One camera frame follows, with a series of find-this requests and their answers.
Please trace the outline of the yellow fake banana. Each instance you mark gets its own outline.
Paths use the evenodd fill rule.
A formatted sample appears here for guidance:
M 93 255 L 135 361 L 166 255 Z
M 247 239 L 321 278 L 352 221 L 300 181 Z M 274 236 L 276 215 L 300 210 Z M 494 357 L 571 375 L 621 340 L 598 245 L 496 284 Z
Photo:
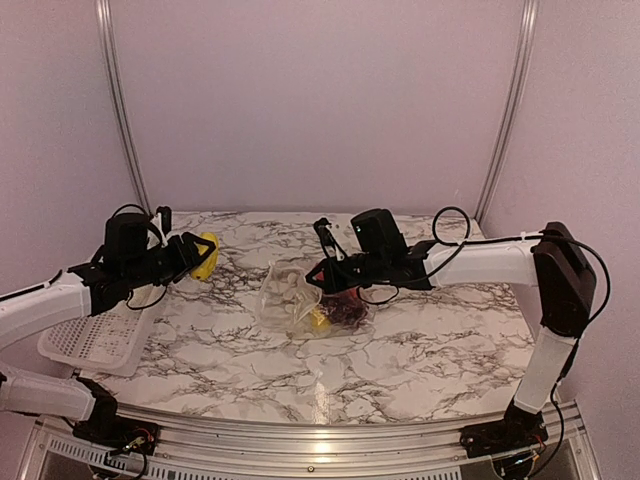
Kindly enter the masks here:
M 204 232 L 199 236 L 202 240 L 207 240 L 215 244 L 215 250 L 204 260 L 204 262 L 191 272 L 191 278 L 197 281 L 205 282 L 208 280 L 218 262 L 219 256 L 219 239 L 212 232 Z

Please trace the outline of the purple fake grape bunch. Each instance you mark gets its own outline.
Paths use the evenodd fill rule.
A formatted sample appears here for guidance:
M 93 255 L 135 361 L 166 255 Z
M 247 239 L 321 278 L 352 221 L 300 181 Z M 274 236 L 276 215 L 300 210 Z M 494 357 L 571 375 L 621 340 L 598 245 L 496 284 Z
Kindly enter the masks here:
M 331 324 L 357 326 L 368 314 L 366 304 L 357 297 L 324 296 L 319 308 Z

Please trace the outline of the clear zip top bag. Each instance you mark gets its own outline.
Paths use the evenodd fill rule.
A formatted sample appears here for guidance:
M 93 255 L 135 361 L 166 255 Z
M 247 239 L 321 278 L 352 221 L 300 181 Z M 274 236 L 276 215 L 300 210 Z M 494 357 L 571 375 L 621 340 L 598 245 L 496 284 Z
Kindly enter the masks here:
M 325 294 L 318 287 L 305 281 L 305 265 L 295 262 L 278 261 L 269 264 L 268 273 L 259 289 L 254 309 L 258 323 L 268 329 L 285 334 L 294 340 L 311 340 L 360 334 L 371 327 L 376 310 L 358 298 L 351 289 L 338 294 Z M 320 310 L 319 304 L 324 296 L 357 297 L 366 304 L 368 314 L 355 327 L 332 324 L 331 333 L 316 337 L 310 329 L 310 313 Z

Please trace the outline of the yellow fake lemon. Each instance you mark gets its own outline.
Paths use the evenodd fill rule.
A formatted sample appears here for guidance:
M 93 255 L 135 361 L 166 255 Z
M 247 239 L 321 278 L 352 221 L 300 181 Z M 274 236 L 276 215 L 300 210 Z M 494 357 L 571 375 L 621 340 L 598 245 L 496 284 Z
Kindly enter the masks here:
M 310 313 L 311 333 L 316 337 L 327 336 L 331 333 L 332 324 L 329 318 L 319 310 Z

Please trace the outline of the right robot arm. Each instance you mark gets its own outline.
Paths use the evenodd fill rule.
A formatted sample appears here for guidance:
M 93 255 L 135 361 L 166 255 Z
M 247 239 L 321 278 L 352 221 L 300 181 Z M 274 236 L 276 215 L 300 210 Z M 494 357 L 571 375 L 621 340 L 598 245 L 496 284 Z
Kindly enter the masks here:
M 495 438 L 515 448 L 529 437 L 545 403 L 571 368 L 579 341 L 597 317 L 592 303 L 596 273 L 585 244 L 561 222 L 534 233 L 473 240 L 465 235 L 445 241 L 438 235 L 410 246 L 387 209 L 372 209 L 351 220 L 360 250 L 349 255 L 337 241 L 332 223 L 321 218 L 313 229 L 321 260 L 306 276 L 326 295 L 373 286 L 430 291 L 458 284 L 534 287 L 542 318 L 524 377 Z

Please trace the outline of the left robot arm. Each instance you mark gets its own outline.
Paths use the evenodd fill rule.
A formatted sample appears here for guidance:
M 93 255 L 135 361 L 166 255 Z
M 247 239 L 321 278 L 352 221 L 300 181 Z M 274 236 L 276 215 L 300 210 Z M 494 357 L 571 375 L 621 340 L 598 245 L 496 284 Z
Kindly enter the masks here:
M 1 345 L 11 346 L 67 321 L 96 317 L 128 301 L 135 290 L 167 287 L 217 253 L 215 241 L 171 229 L 171 210 L 150 215 L 133 204 L 105 224 L 103 244 L 87 262 L 1 298 Z M 7 363 L 1 365 L 1 408 L 23 414 L 86 421 L 106 445 L 125 438 L 115 399 L 95 382 L 61 379 Z

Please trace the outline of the white perforated plastic basket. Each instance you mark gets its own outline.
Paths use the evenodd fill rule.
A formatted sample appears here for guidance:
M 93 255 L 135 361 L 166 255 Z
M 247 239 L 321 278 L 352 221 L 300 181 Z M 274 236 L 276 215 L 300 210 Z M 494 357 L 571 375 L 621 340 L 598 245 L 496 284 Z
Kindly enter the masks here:
M 64 322 L 41 334 L 38 353 L 82 371 L 130 377 L 162 307 L 131 310 L 121 302 L 107 313 Z

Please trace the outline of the aluminium front rail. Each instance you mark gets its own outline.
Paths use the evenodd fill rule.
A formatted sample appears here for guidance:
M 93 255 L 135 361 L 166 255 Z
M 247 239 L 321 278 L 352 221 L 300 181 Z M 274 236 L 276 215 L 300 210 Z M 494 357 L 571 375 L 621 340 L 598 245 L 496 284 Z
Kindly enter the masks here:
M 461 431 L 499 419 L 489 413 L 427 422 L 305 425 L 220 420 L 123 405 L 121 415 L 158 425 L 156 448 L 141 458 L 106 456 L 63 421 L 36 420 L 16 479 L 600 479 L 579 407 L 546 406 L 543 444 L 470 458 Z

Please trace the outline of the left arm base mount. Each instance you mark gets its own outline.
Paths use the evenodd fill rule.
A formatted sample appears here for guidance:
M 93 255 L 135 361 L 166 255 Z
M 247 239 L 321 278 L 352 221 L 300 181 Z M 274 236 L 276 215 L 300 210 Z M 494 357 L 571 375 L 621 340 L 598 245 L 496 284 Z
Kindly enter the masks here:
M 77 422 L 73 435 L 77 438 L 109 447 L 117 454 L 144 453 L 152 455 L 156 448 L 157 423 L 121 417 Z

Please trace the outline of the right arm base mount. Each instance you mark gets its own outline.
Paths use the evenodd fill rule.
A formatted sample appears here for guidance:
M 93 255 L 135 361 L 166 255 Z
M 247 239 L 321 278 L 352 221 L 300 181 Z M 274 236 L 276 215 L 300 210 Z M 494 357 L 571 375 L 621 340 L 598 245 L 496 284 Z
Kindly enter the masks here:
M 495 455 L 545 443 L 549 436 L 538 422 L 531 428 L 505 420 L 469 425 L 461 429 L 460 444 L 469 458 Z

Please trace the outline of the left aluminium corner post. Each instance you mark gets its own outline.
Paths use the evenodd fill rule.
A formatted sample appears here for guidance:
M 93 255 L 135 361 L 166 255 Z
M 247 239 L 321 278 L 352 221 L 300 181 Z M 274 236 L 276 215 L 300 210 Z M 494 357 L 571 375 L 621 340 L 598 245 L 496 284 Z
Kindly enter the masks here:
M 116 37 L 113 25 L 111 2 L 95 2 L 98 31 L 104 57 L 107 84 L 115 116 L 116 128 L 122 144 L 125 164 L 138 204 L 147 212 L 151 211 L 149 196 L 144 183 L 136 145 L 130 125 L 125 93 L 121 79 Z

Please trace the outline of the aluminium corner post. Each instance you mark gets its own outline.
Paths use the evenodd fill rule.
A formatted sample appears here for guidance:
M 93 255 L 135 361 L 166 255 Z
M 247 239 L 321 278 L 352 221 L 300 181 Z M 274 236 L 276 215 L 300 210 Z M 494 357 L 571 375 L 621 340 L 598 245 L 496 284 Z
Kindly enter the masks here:
M 138 204 L 147 212 L 151 211 L 149 196 L 144 183 L 136 145 L 130 125 L 125 93 L 121 79 L 116 37 L 113 25 L 111 2 L 95 2 L 98 31 L 104 57 L 107 84 L 115 116 L 116 128 L 122 144 L 125 164 Z
M 539 8 L 540 2 L 537 0 L 526 0 L 523 2 L 519 34 L 516 42 L 514 63 L 506 101 L 492 149 L 489 167 L 474 213 L 474 219 L 479 225 L 488 217 L 502 170 L 506 164 L 509 143 L 526 88 Z

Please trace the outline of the right aluminium corner post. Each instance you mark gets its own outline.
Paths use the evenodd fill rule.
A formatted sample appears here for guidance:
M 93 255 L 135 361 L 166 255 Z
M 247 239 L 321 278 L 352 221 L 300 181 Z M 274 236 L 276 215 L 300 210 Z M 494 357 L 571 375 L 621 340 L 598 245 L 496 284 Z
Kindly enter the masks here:
M 526 0 L 523 2 L 519 34 L 516 42 L 514 63 L 506 101 L 492 149 L 489 167 L 474 213 L 474 219 L 479 225 L 488 217 L 502 170 L 506 164 L 509 143 L 526 88 L 539 8 L 540 2 L 537 0 Z

